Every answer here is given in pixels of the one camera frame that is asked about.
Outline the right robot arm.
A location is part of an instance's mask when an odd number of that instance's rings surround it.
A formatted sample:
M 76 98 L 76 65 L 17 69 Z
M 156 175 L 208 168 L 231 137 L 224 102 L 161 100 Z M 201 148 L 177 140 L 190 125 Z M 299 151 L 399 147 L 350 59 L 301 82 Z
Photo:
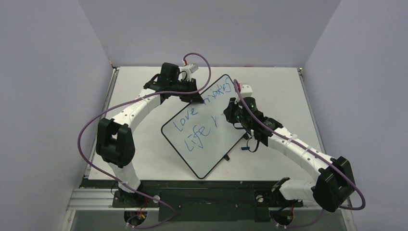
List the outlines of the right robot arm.
M 334 212 L 355 191 L 353 171 L 346 158 L 331 157 L 302 142 L 280 122 L 264 116 L 253 97 L 243 101 L 230 98 L 223 113 L 229 123 L 240 124 L 250 138 L 280 152 L 311 176 L 312 180 L 281 179 L 271 189 L 275 204 L 307 200 Z

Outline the black framed whiteboard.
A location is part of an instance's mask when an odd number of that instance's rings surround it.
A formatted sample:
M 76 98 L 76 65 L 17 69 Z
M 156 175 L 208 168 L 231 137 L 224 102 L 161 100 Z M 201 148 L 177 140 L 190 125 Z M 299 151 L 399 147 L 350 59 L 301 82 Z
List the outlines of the black framed whiteboard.
M 204 103 L 188 104 L 161 127 L 162 135 L 198 179 L 204 179 L 245 134 L 223 114 L 237 98 L 230 76 L 219 77 L 201 97 Z

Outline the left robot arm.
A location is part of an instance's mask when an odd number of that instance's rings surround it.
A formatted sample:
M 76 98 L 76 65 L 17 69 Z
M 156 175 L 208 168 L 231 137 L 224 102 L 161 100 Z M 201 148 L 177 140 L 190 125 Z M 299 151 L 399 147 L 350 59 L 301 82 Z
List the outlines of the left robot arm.
M 137 190 L 141 180 L 132 164 L 136 148 L 133 132 L 141 121 L 156 107 L 171 96 L 177 96 L 186 103 L 204 103 L 192 74 L 197 64 L 163 63 L 161 72 L 153 76 L 132 103 L 111 119 L 103 118 L 98 123 L 96 153 L 102 157 L 118 179 L 120 193 L 132 207 L 143 202 L 143 193 Z

